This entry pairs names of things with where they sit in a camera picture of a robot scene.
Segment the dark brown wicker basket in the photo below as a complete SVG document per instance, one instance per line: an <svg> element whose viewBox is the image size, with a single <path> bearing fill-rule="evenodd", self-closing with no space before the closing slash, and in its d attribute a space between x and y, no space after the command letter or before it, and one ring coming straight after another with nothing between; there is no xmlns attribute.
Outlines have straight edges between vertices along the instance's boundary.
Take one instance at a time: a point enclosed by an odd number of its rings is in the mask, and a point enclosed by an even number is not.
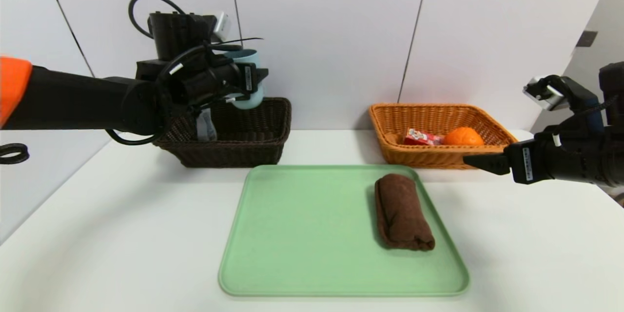
<svg viewBox="0 0 624 312"><path fill-rule="evenodd" d="M256 167L276 165L290 133L290 101L265 98L251 110L230 103L211 107L217 141L198 141L190 115L177 117L154 145L174 154L187 167Z"/></svg>

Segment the green tray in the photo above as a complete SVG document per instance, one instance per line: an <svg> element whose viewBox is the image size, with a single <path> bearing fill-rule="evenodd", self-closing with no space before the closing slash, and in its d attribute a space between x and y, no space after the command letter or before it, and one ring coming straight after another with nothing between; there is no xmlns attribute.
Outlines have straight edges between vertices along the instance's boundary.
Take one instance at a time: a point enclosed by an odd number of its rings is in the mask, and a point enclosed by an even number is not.
<svg viewBox="0 0 624 312"><path fill-rule="evenodd" d="M392 173L416 181L434 250L387 249L379 238L374 183ZM252 169L219 270L236 296L449 296L468 281L423 184L396 165Z"/></svg>

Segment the white sticker label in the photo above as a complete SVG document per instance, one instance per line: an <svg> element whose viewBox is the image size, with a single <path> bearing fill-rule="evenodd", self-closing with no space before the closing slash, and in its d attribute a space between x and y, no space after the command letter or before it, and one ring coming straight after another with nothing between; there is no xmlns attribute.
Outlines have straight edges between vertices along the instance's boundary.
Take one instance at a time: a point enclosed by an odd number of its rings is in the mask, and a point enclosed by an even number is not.
<svg viewBox="0 0 624 312"><path fill-rule="evenodd" d="M522 156L524 157L524 173L526 181L533 180L533 167L531 166L531 152L528 148L522 148Z"/></svg>
<svg viewBox="0 0 624 312"><path fill-rule="evenodd" d="M252 90L252 68L245 66L245 88L248 92Z"/></svg>

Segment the orange wicker basket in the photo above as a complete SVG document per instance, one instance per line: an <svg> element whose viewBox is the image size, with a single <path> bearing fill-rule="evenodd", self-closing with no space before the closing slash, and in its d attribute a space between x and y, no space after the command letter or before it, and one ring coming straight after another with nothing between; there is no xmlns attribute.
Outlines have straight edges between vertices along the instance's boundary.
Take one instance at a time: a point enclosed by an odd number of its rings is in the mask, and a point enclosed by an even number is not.
<svg viewBox="0 0 624 312"><path fill-rule="evenodd" d="M379 103L370 107L379 147L388 163L417 168L472 169L463 157L495 154L517 142L505 128L481 108L472 105ZM474 128L484 146L401 145L408 128L445 135L459 127Z"/></svg>

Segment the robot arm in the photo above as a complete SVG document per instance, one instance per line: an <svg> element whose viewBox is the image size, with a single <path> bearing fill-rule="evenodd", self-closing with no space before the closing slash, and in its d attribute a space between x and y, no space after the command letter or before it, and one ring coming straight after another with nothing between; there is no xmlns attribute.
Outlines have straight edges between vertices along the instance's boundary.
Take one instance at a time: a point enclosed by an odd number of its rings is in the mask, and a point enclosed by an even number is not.
<svg viewBox="0 0 624 312"><path fill-rule="evenodd" d="M531 140L513 143L502 154L464 157L468 165L493 174L513 173L516 183L564 179L605 186L624 184L624 62L600 69L604 103L568 77L534 79L524 93L545 110L569 107L574 115L546 127ZM608 126L602 123L606 109Z"/></svg>
<svg viewBox="0 0 624 312"><path fill-rule="evenodd" d="M133 24L136 1L129 6ZM216 16L156 12L150 14L148 25L149 32L135 27L154 39L158 59L136 63L136 79L84 77L1 57L0 128L103 129L115 141L141 145L165 134L176 115L198 114L220 100L249 102L245 108L261 101L251 97L262 94L259 84L268 70L214 53L241 49L212 43L223 38L223 24ZM130 141L115 130L152 136ZM22 144L0 147L0 163L18 163L27 157Z"/></svg>

